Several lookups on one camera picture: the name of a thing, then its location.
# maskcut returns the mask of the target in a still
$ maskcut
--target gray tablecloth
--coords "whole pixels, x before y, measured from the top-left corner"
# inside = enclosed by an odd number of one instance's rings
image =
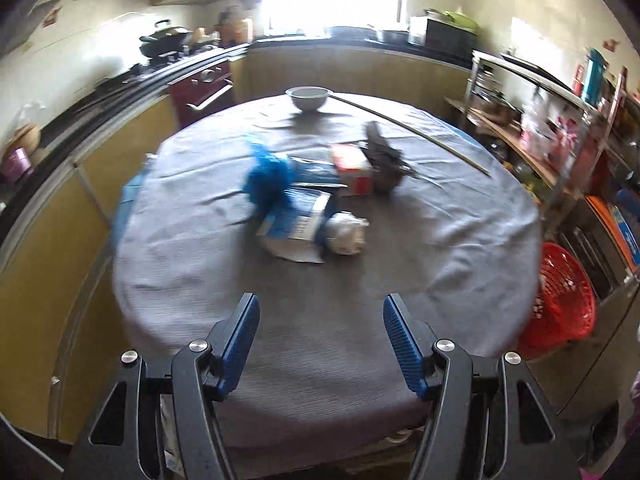
[[[386,337],[388,293],[400,293],[436,334],[483,355],[513,341],[536,293],[540,225],[518,181],[416,108],[349,97],[438,136],[491,177],[380,121],[430,182],[407,178],[391,197],[344,200],[370,222],[359,256],[277,259],[258,243],[240,191],[253,163],[244,136],[328,160],[329,143],[363,139],[375,117],[331,99],[303,115],[286,96],[267,98],[167,139],[118,247],[114,290],[143,355],[176,352],[206,336],[242,293],[258,295],[260,327],[240,384],[217,406],[240,476],[334,460],[424,416]]]

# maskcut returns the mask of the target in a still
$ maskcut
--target black countertop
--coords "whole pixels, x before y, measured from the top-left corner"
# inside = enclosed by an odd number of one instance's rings
[[[29,203],[37,190],[49,178],[51,173],[62,164],[69,154],[100,126],[113,116],[123,112],[137,100],[157,92],[171,81],[187,75],[189,72],[204,68],[218,60],[240,56],[249,49],[273,47],[277,45],[324,45],[336,44],[392,50],[412,54],[426,59],[449,63],[461,68],[471,68],[471,61],[451,56],[432,49],[420,48],[411,44],[397,45],[371,40],[345,40],[342,38],[308,38],[305,36],[287,36],[284,38],[263,38],[252,44],[240,44],[224,50],[213,50],[195,54],[171,65],[162,67],[139,81],[114,88],[108,94],[95,91],[73,104],[65,112],[53,119],[42,129],[41,148],[50,152],[46,158],[33,168],[31,174],[18,181],[9,193],[6,208],[0,212],[0,244],[9,233],[18,216]]]

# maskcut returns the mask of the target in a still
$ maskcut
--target blue gripper pad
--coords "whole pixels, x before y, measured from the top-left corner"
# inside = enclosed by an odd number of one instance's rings
[[[233,330],[233,333],[228,338],[228,343],[221,355],[222,374],[218,380],[217,390],[218,394],[223,398],[238,386],[246,357],[251,344],[254,342],[258,323],[260,323],[260,303],[257,296],[245,294],[238,307],[236,307],[236,311],[241,308],[244,309],[244,312],[241,313],[235,327],[227,327],[225,330],[225,332]],[[233,322],[234,314],[232,314],[228,323]]]
[[[396,304],[389,297],[385,298],[382,318],[406,385],[420,400],[424,400],[429,387],[424,380],[422,354],[402,316],[400,316]]]

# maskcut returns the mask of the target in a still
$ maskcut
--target purple container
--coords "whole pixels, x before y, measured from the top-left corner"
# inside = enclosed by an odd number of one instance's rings
[[[21,176],[31,169],[29,155],[23,148],[18,148],[14,152],[5,155],[0,163],[0,173],[9,182],[16,182]]]

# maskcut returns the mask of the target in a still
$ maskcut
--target wooden stick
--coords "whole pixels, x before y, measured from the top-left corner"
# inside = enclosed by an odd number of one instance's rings
[[[405,129],[409,130],[410,132],[416,134],[417,136],[420,136],[423,139],[427,139],[429,142],[432,142],[436,146],[440,146],[443,150],[448,151],[449,153],[451,153],[451,155],[455,155],[460,160],[464,160],[468,165],[473,166],[478,171],[482,171],[486,176],[491,176],[489,171],[486,170],[485,168],[483,168],[482,166],[480,166],[480,164],[478,164],[474,160],[471,160],[468,156],[463,155],[460,152],[457,152],[452,147],[447,146],[444,142],[442,142],[441,140],[436,139],[435,137],[430,136],[429,134],[425,134],[424,132],[421,132],[420,130],[417,130],[416,128],[414,128],[412,126],[409,126],[408,124],[404,124],[401,121],[398,121],[398,120],[396,120],[396,119],[394,119],[392,117],[386,116],[385,114],[382,114],[380,112],[372,110],[371,108],[367,108],[366,106],[359,105],[357,103],[354,103],[353,101],[349,101],[348,99],[345,99],[344,97],[338,97],[336,94],[334,94],[332,92],[329,94],[329,97],[331,97],[332,99],[336,99],[337,101],[342,101],[343,103],[347,103],[348,105],[355,106],[356,108],[359,108],[360,110],[364,110],[364,111],[369,112],[371,114],[377,115],[378,117],[386,119],[387,121],[389,121],[389,122],[391,122],[393,124],[396,124],[397,126],[405,128]]]

